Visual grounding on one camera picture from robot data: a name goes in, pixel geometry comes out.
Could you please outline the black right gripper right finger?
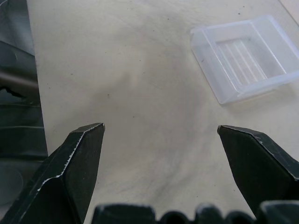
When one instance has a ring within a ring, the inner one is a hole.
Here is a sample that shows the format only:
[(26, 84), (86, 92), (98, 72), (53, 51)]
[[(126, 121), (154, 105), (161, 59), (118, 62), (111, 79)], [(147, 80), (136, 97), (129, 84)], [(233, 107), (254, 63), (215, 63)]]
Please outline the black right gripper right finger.
[(234, 181), (254, 215), (264, 201), (299, 201), (299, 161), (268, 135), (248, 128), (220, 125)]

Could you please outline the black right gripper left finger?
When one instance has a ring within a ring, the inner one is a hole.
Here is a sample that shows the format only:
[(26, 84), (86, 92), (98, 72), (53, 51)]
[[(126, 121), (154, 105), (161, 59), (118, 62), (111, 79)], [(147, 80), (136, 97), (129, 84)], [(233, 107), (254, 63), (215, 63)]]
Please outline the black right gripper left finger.
[(97, 181), (104, 132), (104, 123), (95, 123), (69, 133), (0, 224), (83, 224)]

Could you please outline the clear plastic container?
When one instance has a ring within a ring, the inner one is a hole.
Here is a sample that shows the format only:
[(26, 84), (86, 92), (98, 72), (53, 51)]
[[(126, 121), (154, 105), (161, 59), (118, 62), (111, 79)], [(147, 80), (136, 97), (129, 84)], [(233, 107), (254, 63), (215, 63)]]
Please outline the clear plastic container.
[(191, 49), (221, 105), (299, 79), (299, 49), (270, 15), (196, 27)]

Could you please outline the dark rounded shape under table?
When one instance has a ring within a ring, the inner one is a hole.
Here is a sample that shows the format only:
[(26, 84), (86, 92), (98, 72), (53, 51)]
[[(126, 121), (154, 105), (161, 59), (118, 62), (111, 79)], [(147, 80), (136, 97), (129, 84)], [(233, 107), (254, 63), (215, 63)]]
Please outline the dark rounded shape under table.
[(27, 0), (0, 0), (0, 206), (47, 156)]

